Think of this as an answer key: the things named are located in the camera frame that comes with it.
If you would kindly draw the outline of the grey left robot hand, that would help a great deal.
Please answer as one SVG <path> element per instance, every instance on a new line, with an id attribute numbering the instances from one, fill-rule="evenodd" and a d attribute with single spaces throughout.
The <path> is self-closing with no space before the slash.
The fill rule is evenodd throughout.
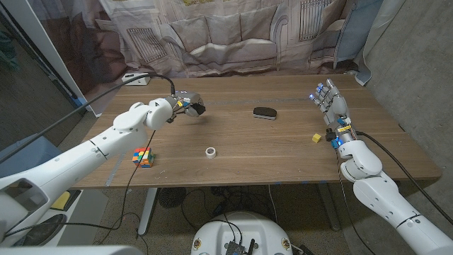
<path id="1" fill-rule="evenodd" d="M 178 114 L 198 117 L 205 112 L 203 100 L 193 91 L 176 91 L 174 96 L 169 96 L 166 100 L 173 110 L 172 116 L 167 120 L 168 123 L 172 123 Z"/>

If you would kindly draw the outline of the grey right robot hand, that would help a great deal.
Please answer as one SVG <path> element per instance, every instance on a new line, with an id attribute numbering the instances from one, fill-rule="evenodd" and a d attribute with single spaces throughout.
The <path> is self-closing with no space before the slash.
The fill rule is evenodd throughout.
<path id="1" fill-rule="evenodd" d="M 323 119 L 327 127 L 332 129 L 342 143 L 355 140 L 346 100 L 331 79 L 327 78 L 325 84 L 318 84 L 315 93 L 310 94 L 309 99 L 324 114 Z"/>

